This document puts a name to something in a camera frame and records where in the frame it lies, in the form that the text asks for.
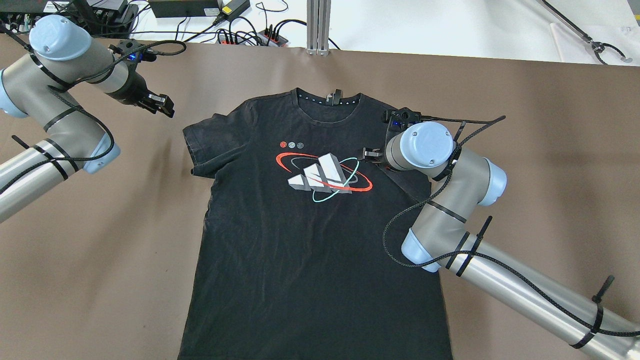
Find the t-shirt graphic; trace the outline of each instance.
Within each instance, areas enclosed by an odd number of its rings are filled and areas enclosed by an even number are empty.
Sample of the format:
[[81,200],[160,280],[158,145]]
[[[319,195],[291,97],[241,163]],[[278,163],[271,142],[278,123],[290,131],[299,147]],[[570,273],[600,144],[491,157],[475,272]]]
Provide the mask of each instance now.
[[[381,243],[415,196],[357,160],[389,108],[294,89],[184,129],[193,174],[215,181],[180,360],[452,359],[438,274]],[[396,174],[428,196],[426,176]],[[418,213],[388,231],[397,256]]]

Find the white surface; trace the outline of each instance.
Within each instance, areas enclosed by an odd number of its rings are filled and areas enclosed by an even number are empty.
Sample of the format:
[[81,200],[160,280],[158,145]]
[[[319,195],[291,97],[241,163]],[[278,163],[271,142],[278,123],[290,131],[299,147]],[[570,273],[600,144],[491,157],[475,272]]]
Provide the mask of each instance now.
[[[613,49],[607,49],[600,55],[609,65],[640,66],[640,28],[637,26],[585,26],[582,28],[593,40],[612,44],[622,51],[630,63],[621,61],[621,56]],[[551,24],[551,33],[560,60],[566,63],[599,64],[591,46],[577,40],[572,32],[562,24]]]
[[[264,2],[269,9],[284,7],[280,0]],[[141,8],[145,5],[141,1],[137,3]],[[264,12],[255,7],[256,3],[258,1],[252,0],[252,7],[243,15],[260,31],[265,25]],[[583,29],[594,25],[638,27],[627,0],[553,0],[550,3]],[[268,13],[269,23],[276,24],[283,19],[306,21],[306,7],[304,0],[290,0],[286,12]],[[156,19],[147,11],[141,15],[137,30],[175,31],[182,19]],[[200,31],[211,22],[212,18],[192,18],[186,30]],[[330,37],[343,50],[562,61],[549,28],[553,22],[557,19],[535,0],[334,0]],[[217,28],[220,26],[227,28],[228,23],[223,22]],[[234,31],[249,29],[243,20],[234,21]],[[286,24],[281,35],[291,41],[291,46],[306,47],[307,33],[302,25]],[[170,33],[139,34],[136,38],[159,40],[173,36]],[[202,36],[195,42],[211,37]]]

